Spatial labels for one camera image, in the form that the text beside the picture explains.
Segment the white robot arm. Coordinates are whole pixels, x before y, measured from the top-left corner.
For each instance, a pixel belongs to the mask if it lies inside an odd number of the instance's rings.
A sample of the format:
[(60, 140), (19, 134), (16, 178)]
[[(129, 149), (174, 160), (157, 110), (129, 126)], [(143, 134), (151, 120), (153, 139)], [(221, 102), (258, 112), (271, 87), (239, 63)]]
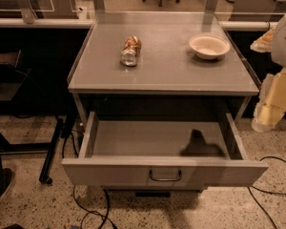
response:
[(272, 130), (286, 113), (286, 13), (250, 48), (255, 52), (269, 52), (272, 61), (282, 68), (276, 75), (266, 75), (255, 105), (252, 128), (264, 133)]

